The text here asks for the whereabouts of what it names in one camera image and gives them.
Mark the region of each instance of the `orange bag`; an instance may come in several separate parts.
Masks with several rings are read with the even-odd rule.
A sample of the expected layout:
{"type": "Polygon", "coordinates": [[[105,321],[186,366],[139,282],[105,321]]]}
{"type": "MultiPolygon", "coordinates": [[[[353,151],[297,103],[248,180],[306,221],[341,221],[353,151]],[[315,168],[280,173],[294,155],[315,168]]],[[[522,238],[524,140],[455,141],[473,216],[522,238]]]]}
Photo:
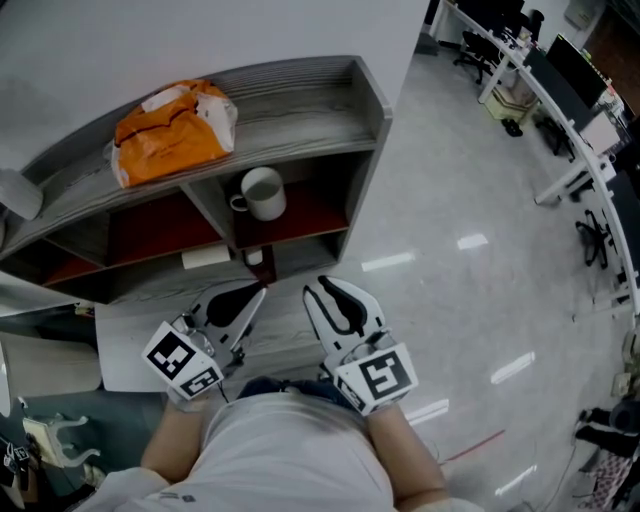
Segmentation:
{"type": "Polygon", "coordinates": [[[233,150],[236,118],[229,98],[205,80],[168,86],[116,127],[111,163],[120,186],[144,183],[228,155],[233,150]],[[166,102],[174,96],[177,99],[166,102]],[[203,105],[215,106],[203,109],[203,105]],[[225,115],[227,119],[212,119],[225,115]],[[220,125],[231,133],[217,133],[220,125]]]}

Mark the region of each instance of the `shelf compartment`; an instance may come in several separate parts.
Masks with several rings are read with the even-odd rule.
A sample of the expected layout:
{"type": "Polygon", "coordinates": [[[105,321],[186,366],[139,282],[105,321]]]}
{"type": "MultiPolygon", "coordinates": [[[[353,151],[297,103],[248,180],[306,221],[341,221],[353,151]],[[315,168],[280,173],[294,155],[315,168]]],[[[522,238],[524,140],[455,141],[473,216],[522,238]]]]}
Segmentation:
{"type": "Polygon", "coordinates": [[[221,240],[189,198],[177,192],[111,214],[107,265],[128,265],[221,240]]]}
{"type": "Polygon", "coordinates": [[[287,208],[275,220],[262,222],[249,212],[234,213],[238,249],[344,231],[349,228],[344,203],[332,197],[322,183],[304,181],[285,185],[287,208]]]}
{"type": "Polygon", "coordinates": [[[273,246],[278,279],[338,263],[337,246],[342,233],[313,236],[273,246]]]}

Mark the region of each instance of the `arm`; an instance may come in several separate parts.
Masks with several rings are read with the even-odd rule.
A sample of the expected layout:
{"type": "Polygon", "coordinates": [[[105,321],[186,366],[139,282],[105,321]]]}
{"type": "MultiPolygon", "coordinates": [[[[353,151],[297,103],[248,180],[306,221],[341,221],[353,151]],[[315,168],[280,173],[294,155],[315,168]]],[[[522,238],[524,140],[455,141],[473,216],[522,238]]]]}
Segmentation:
{"type": "Polygon", "coordinates": [[[440,466],[397,405],[367,417],[369,435],[387,471],[396,508],[410,511],[449,498],[440,466]]]}
{"type": "Polygon", "coordinates": [[[182,482],[200,455],[204,407],[199,412],[182,412],[169,400],[141,466],[158,473],[170,483],[182,482]]]}

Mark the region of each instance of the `white cloth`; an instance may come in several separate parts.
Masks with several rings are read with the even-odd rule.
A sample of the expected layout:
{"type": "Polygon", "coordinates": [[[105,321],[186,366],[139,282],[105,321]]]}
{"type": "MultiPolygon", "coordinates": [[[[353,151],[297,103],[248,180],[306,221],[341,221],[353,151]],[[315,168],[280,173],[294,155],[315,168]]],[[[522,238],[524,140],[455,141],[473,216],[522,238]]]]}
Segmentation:
{"type": "MultiPolygon", "coordinates": [[[[189,477],[168,486],[141,468],[110,474],[78,512],[393,510],[389,478],[362,419],[328,402],[274,393],[211,421],[189,477]]],[[[481,512],[448,500],[420,512],[481,512]]]]}

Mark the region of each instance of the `white wall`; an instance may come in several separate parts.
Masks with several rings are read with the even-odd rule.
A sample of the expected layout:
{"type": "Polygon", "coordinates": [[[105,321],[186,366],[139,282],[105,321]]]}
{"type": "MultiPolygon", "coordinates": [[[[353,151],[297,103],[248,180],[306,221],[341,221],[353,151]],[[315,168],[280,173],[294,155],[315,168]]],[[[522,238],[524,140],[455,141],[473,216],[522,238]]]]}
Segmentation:
{"type": "Polygon", "coordinates": [[[362,55],[395,104],[427,0],[9,0],[0,166],[20,169],[160,85],[295,57],[362,55]]]}
{"type": "Polygon", "coordinates": [[[76,302],[67,295],[45,290],[0,272],[0,317],[76,302]]]}
{"type": "MultiPolygon", "coordinates": [[[[582,48],[593,32],[593,29],[602,16],[606,6],[606,0],[597,0],[597,15],[586,30],[578,30],[564,17],[570,0],[525,0],[522,12],[529,14],[532,9],[537,9],[544,14],[544,22],[540,30],[540,43],[548,47],[559,33],[564,34],[578,48],[582,48]]],[[[459,43],[464,25],[457,18],[450,16],[447,26],[439,29],[438,39],[459,43]]]]}

